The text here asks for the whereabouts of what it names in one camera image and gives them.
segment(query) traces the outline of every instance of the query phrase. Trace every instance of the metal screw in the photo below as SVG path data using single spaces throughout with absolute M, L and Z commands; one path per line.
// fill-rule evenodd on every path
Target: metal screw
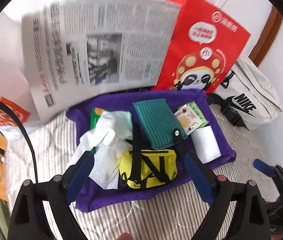
M 248 180 L 248 183 L 249 183 L 251 186 L 256 186 L 256 182 L 255 182 L 253 179 Z
M 23 185 L 28 186 L 30 183 L 31 183 L 31 181 L 29 179 L 27 179 L 23 182 Z
M 226 181 L 226 177 L 224 176 L 224 175 L 218 175 L 217 176 L 217 179 L 219 180 L 219 181 Z
M 53 177 L 53 180 L 56 181 L 56 182 L 60 181 L 61 179 L 62 179 L 61 175 L 56 175 L 56 176 Z

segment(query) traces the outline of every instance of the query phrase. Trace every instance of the speech bubble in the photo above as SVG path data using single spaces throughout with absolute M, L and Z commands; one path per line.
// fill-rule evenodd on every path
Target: speech bubble
M 206 22 L 197 22 L 188 31 L 189 38 L 194 42 L 198 42 L 200 45 L 211 43 L 216 38 L 216 35 L 216 27 Z

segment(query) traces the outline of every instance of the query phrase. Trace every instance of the yellow bag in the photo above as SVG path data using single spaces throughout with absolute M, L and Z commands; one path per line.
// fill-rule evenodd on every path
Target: yellow bag
M 174 150 L 142 150 L 141 165 L 133 165 L 133 151 L 126 151 L 120 159 L 120 176 L 126 185 L 145 189 L 169 183 L 177 176 L 176 153 Z

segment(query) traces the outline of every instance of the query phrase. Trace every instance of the teal scrubbing pad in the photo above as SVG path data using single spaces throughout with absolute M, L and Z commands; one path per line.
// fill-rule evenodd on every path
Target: teal scrubbing pad
M 187 138 L 165 99 L 133 102 L 133 105 L 153 149 L 161 150 L 174 145 L 174 129 L 178 129 L 184 139 Z

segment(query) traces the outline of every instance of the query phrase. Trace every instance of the striped mattress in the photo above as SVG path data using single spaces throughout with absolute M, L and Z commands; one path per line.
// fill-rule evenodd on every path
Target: striped mattress
M 263 198 L 275 201 L 272 180 L 255 170 L 254 159 L 263 159 L 262 146 L 256 131 L 233 127 L 220 113 L 220 107 L 211 105 L 224 135 L 238 156 L 235 162 L 214 170 L 230 181 L 257 182 Z M 48 124 L 30 134 L 37 161 L 39 182 L 63 174 L 76 147 L 75 123 L 60 113 Z M 19 188 L 25 179 L 35 181 L 32 156 L 25 139 L 10 142 L 6 153 L 8 206 L 13 210 Z M 44 203 L 48 222 L 56 239 L 62 239 L 48 203 Z M 82 213 L 70 208 L 88 239 L 115 240 L 128 232 L 134 240 L 191 239 L 205 217 L 209 206 L 202 202 L 192 182 L 162 192 L 148 200 L 130 201 Z M 217 239 L 223 239 L 230 225 L 235 203 L 231 202 Z

